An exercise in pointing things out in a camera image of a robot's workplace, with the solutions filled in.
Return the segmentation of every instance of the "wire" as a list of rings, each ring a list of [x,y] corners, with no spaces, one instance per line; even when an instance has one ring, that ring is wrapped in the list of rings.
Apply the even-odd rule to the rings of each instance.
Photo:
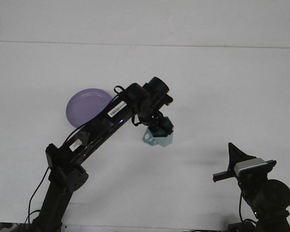
[[[242,199],[243,199],[243,191],[241,191],[241,196],[240,196],[240,203],[239,203],[239,206],[238,206],[238,213],[240,215],[240,219],[241,219],[241,222],[244,223],[245,221],[250,221],[254,224],[257,224],[256,221],[252,220],[252,219],[249,219],[249,218],[246,218],[245,220],[243,220],[243,217],[242,217]]]
[[[30,213],[30,215],[32,215],[32,214],[34,214],[34,213],[37,213],[37,212],[40,212],[40,211],[41,211],[40,209],[34,210],[34,211],[32,211],[32,212]],[[19,232],[19,231],[20,231],[20,228],[21,228],[21,226],[22,226],[22,225],[24,225],[24,226],[25,226],[25,224],[26,224],[27,220],[28,220],[28,216],[27,216],[27,218],[26,218],[26,221],[25,221],[25,223],[24,223],[24,224],[17,224],[17,223],[16,223],[16,225],[18,226],[18,231],[17,231],[17,232]]]
[[[241,191],[240,203],[239,203],[239,206],[238,206],[238,213],[240,215],[241,222],[244,223],[243,217],[242,217],[242,212],[241,212],[241,208],[242,208],[242,198],[243,198],[243,191]]]
[[[244,221],[250,221],[250,222],[252,222],[252,223],[254,223],[254,224],[257,224],[256,221],[254,221],[254,220],[252,220],[252,219],[249,219],[249,218],[245,219]]]
[[[121,91],[124,91],[125,90],[125,88],[123,86],[115,86],[114,87],[114,92],[117,93],[117,94],[120,93],[120,92],[117,92],[116,88],[121,89]]]
[[[39,187],[41,186],[42,182],[44,181],[45,177],[46,177],[46,174],[49,170],[49,167],[47,167],[45,173],[44,173],[44,176],[41,180],[41,182],[39,183],[39,185],[37,186],[37,188],[35,189],[33,195],[31,196],[30,198],[30,201],[29,201],[29,205],[28,205],[28,224],[29,224],[29,230],[30,230],[30,207],[31,207],[31,201],[32,201],[32,198],[34,197],[35,193],[38,191]]]

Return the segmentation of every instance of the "purple plate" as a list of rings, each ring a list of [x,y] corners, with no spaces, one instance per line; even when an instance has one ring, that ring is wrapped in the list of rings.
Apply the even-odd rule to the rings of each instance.
[[[66,108],[67,119],[77,128],[100,113],[111,99],[111,95],[101,89],[84,89],[69,100]]]

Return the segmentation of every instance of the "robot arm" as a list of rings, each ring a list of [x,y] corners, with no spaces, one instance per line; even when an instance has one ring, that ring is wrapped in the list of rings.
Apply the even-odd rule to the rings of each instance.
[[[50,144],[46,148],[50,186],[39,216],[32,222],[33,232],[60,231],[61,220],[74,191],[88,179],[81,164],[130,118],[138,116],[140,122],[153,131],[173,133],[173,125],[159,109],[173,99],[167,95],[167,85],[154,77],[143,87],[131,84],[92,120],[79,128],[70,139],[57,148]]]

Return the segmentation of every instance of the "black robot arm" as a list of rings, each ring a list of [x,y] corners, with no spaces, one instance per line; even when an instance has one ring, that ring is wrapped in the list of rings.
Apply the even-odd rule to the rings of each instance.
[[[290,205],[290,189],[267,177],[276,161],[246,155],[232,143],[229,143],[229,156],[228,170],[214,174],[213,181],[237,179],[243,198],[258,219],[257,232],[290,232],[286,210]]]
[[[40,214],[31,226],[33,232],[55,232],[61,227],[63,214],[74,191],[88,179],[81,164],[116,130],[130,118],[138,116],[139,124],[159,128],[167,134],[173,133],[173,125],[165,127],[163,105],[173,99],[167,95],[169,88],[154,77],[143,87],[137,83],[123,89],[95,118],[81,126],[63,145],[57,148],[50,144],[46,148],[50,186]]]

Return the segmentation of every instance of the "white label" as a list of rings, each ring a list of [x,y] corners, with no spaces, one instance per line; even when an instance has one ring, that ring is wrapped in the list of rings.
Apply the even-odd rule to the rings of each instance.
[[[124,108],[127,104],[124,101],[121,101],[117,106],[115,106],[112,110],[110,110],[107,114],[109,117],[114,117],[122,108]]]
[[[80,145],[82,145],[82,141],[77,139],[74,143],[72,143],[69,148],[71,151],[75,151]]]

